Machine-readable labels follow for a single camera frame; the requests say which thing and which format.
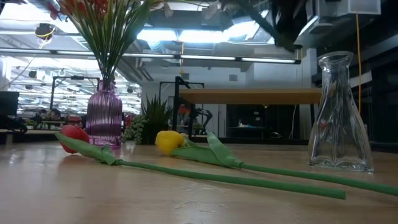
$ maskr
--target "potted plant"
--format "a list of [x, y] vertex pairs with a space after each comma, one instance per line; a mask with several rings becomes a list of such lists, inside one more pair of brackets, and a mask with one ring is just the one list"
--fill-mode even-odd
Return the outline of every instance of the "potted plant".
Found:
[[157, 133], [169, 128], [167, 121], [172, 116], [172, 109], [166, 107], [166, 101], [162, 103], [156, 96], [151, 100], [147, 97], [147, 105], [142, 107], [142, 113], [147, 122], [142, 130], [141, 143], [155, 144]]
[[26, 121], [26, 128], [27, 129], [33, 129], [34, 125], [35, 125], [35, 121], [34, 120], [29, 119], [29, 120]]
[[195, 135], [197, 135], [203, 129], [203, 125], [201, 125], [201, 123], [199, 123], [199, 122], [196, 122], [195, 124], [193, 124], [192, 128], [193, 128], [193, 132], [195, 133]]
[[142, 143], [142, 133], [144, 131], [145, 125], [148, 123], [146, 116], [139, 115], [136, 116], [132, 121], [130, 126], [126, 128], [123, 134], [123, 142], [128, 140], [134, 140], [136, 144]]

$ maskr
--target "computer monitor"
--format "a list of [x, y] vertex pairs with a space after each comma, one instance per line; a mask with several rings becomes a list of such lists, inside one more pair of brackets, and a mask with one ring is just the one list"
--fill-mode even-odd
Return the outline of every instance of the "computer monitor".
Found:
[[16, 116], [19, 92], [0, 91], [0, 115]]

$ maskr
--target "tulip leaf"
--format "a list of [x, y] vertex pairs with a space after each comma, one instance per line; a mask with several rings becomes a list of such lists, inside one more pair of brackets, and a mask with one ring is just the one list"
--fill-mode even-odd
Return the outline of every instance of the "tulip leaf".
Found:
[[118, 161], [109, 150], [109, 146], [95, 146], [87, 142], [67, 137], [61, 133], [55, 133], [57, 139], [66, 147], [79, 152], [81, 155], [97, 160], [107, 165], [117, 165]]
[[234, 154], [216, 137], [214, 133], [207, 134], [207, 142], [210, 149], [214, 152], [217, 159], [228, 167], [240, 168], [242, 161], [238, 160]]
[[209, 133], [207, 139], [210, 148], [200, 146], [181, 147], [171, 151], [170, 155], [223, 167], [240, 168], [243, 162], [235, 158], [232, 152], [213, 133]]
[[204, 162], [218, 166], [227, 167], [216, 157], [214, 152], [206, 147], [188, 146], [174, 149], [170, 152], [171, 156], [177, 156], [183, 159], [189, 159], [197, 162]]

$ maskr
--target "purple glass vase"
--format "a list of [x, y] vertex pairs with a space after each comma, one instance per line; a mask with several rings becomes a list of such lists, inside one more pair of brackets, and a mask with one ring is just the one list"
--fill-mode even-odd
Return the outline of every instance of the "purple glass vase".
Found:
[[122, 99], [114, 92], [114, 83], [99, 81], [99, 90], [90, 97], [87, 106], [86, 132], [90, 144], [112, 149], [121, 146]]

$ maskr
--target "vase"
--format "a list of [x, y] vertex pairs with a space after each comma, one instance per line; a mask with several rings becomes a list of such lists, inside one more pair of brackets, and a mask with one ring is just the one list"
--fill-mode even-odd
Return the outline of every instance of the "vase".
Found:
[[87, 106], [86, 132], [90, 144], [121, 147], [122, 100], [114, 92], [114, 83], [108, 86], [99, 81], [99, 90], [90, 97]]
[[318, 58], [322, 98], [308, 145], [309, 164], [336, 170], [373, 171], [371, 147], [349, 84], [351, 52]]

